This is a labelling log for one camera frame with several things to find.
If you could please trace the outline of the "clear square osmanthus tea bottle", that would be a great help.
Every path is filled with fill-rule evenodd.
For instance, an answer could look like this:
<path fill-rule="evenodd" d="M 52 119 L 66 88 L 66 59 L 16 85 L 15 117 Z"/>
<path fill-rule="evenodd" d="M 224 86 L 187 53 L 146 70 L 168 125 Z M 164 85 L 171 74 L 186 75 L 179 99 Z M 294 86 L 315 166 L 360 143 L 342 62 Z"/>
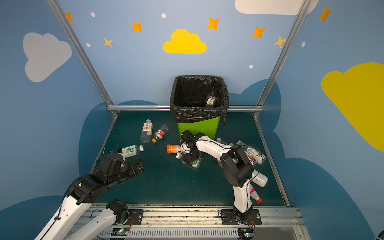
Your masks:
<path fill-rule="evenodd" d="M 153 123 L 150 119 L 147 119 L 142 128 L 141 143 L 150 143 L 152 140 L 152 132 L 153 132 Z"/>

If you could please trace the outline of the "clear bottle green cap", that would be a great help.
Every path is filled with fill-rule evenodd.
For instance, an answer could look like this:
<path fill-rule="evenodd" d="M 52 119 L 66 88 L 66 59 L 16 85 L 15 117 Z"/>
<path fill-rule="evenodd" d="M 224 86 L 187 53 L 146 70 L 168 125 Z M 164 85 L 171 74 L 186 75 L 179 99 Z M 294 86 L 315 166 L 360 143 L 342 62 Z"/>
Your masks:
<path fill-rule="evenodd" d="M 268 182 L 268 177 L 257 170 L 254 170 L 252 173 L 252 182 L 263 188 Z"/>

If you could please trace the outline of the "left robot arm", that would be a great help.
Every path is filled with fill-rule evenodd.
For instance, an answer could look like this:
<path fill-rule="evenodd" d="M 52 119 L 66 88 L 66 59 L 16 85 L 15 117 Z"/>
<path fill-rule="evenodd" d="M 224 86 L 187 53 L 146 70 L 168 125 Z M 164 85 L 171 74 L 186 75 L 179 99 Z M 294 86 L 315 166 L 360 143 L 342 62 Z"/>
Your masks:
<path fill-rule="evenodd" d="M 69 187 L 60 207 L 37 235 L 38 240 L 93 240 L 113 225 L 140 225 L 142 210 L 129 210 L 119 200 L 110 201 L 92 220 L 69 235 L 78 219 L 98 197 L 111 187 L 142 174 L 147 163 L 140 159 L 125 161 L 119 153 L 101 157 L 101 162 L 90 174 L 77 178 Z"/>

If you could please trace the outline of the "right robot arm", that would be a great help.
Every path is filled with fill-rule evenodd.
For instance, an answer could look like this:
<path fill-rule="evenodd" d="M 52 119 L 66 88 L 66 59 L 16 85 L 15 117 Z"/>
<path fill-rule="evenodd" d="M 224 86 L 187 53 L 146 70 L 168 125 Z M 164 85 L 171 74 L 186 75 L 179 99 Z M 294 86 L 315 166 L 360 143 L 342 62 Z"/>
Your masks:
<path fill-rule="evenodd" d="M 181 134 L 181 161 L 189 167 L 196 167 L 195 162 L 206 153 L 221 163 L 224 176 L 233 186 L 234 209 L 229 217 L 219 214 L 226 223 L 247 224 L 253 211 L 251 201 L 251 180 L 254 166 L 242 147 L 231 147 L 210 139 L 205 134 L 193 135 L 189 130 Z"/>

